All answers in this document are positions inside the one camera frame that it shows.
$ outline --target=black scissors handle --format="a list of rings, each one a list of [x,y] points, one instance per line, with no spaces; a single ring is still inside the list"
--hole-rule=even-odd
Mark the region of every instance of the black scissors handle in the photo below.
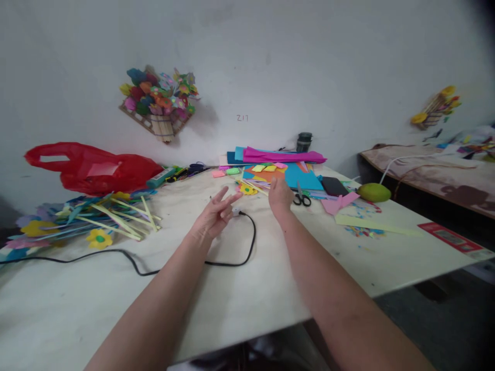
[[[299,193],[296,193],[295,199],[294,199],[294,204],[297,206],[304,205],[306,207],[309,207],[309,206],[311,206],[311,199],[306,195],[303,195],[303,199],[301,199],[301,196],[299,195]]]

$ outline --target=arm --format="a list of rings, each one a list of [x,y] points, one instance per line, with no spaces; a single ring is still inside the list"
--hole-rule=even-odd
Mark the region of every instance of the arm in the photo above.
[[[290,211],[294,194],[272,183],[269,201],[284,232],[290,265],[326,344],[346,370],[431,370],[417,347]]]
[[[222,201],[224,187],[206,206],[175,253],[127,309],[86,366],[86,371],[166,369],[213,239],[232,218],[231,204],[242,194]]]

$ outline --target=person's left hand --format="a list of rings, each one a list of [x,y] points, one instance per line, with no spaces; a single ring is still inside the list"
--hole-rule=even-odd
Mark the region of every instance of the person's left hand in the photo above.
[[[227,226],[234,216],[232,214],[232,204],[242,197],[242,193],[238,192],[222,201],[227,191],[228,187],[225,186],[206,205],[192,226],[191,232],[193,234],[207,235],[213,240]]]

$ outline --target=green fruit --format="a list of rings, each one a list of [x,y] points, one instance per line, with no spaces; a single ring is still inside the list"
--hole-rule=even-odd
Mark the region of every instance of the green fruit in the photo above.
[[[392,192],[378,183],[363,184],[357,190],[357,194],[366,201],[384,202],[390,199]]]

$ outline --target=small bottle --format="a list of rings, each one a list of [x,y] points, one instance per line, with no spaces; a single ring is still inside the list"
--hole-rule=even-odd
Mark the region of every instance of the small bottle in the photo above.
[[[299,134],[297,152],[308,152],[309,146],[311,145],[311,137],[313,134],[308,132],[303,132]]]

